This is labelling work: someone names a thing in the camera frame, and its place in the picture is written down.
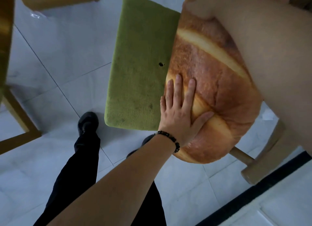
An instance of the green cushion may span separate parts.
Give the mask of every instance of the green cushion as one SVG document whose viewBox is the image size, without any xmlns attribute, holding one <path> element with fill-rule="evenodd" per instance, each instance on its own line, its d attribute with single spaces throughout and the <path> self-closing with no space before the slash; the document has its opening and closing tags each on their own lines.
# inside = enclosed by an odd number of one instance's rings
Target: green cushion
<svg viewBox="0 0 312 226">
<path fill-rule="evenodd" d="M 150 0 L 123 0 L 105 107 L 108 126 L 158 129 L 179 17 Z"/>
</svg>

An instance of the bread-shaped pillow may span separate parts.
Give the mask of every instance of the bread-shaped pillow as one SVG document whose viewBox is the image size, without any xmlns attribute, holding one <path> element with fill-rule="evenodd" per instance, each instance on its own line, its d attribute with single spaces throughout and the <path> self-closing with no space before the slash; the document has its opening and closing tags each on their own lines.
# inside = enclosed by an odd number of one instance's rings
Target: bread-shaped pillow
<svg viewBox="0 0 312 226">
<path fill-rule="evenodd" d="M 207 111 L 215 115 L 174 155 L 190 163 L 216 161 L 252 126 L 263 98 L 224 27 L 215 18 L 202 20 L 186 9 L 180 16 L 166 83 L 175 81 L 177 74 L 183 78 L 183 92 L 191 78 L 197 81 L 192 121 Z"/>
</svg>

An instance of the person's right arm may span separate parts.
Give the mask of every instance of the person's right arm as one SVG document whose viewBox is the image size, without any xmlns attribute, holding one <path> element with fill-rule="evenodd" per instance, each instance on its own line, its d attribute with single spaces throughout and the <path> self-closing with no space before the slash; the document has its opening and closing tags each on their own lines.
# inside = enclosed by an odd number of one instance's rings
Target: person's right arm
<svg viewBox="0 0 312 226">
<path fill-rule="evenodd" d="M 312 153 L 312 14 L 275 0 L 197 0 L 234 39 L 265 102 Z"/>
</svg>

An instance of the pant leg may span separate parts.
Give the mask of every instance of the pant leg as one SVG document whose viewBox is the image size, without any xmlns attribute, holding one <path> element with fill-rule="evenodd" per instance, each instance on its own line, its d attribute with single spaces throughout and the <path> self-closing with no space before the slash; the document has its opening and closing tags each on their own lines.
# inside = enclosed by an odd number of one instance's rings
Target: pant leg
<svg viewBox="0 0 312 226">
<path fill-rule="evenodd" d="M 47 225 L 70 203 L 96 183 L 100 139 L 84 133 L 75 143 L 76 153 L 61 170 L 46 208 L 34 226 Z"/>
<path fill-rule="evenodd" d="M 137 215 L 135 216 L 135 219 L 131 224 L 131 226 L 139 225 L 167 225 L 160 194 L 155 182 L 152 183 Z"/>
</svg>

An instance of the skin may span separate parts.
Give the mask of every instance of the skin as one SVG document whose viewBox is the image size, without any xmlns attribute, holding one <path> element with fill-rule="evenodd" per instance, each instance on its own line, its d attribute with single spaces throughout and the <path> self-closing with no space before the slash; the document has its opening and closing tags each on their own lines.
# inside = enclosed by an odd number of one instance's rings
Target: skin
<svg viewBox="0 0 312 226">
<path fill-rule="evenodd" d="M 312 153 L 312 14 L 275 0 L 196 0 L 234 39 L 265 102 Z"/>
<path fill-rule="evenodd" d="M 235 40 L 250 74 L 271 109 L 311 150 L 312 18 L 273 0 L 197 0 L 186 7 L 202 18 L 217 17 Z M 159 130 L 181 146 L 190 142 L 213 113 L 191 124 L 195 81 L 181 106 L 180 76 L 161 98 Z M 175 150 L 156 135 L 70 204 L 49 225 L 130 225 L 154 178 Z"/>
<path fill-rule="evenodd" d="M 196 82 L 190 80 L 183 105 L 182 78 L 167 84 L 166 98 L 161 97 L 159 130 L 172 134 L 181 146 L 189 143 L 205 122 L 207 112 L 191 123 L 191 106 Z M 48 225 L 130 225 L 152 182 L 175 150 L 166 136 L 156 135 L 138 151 L 116 166 L 105 177 L 78 197 Z"/>
</svg>

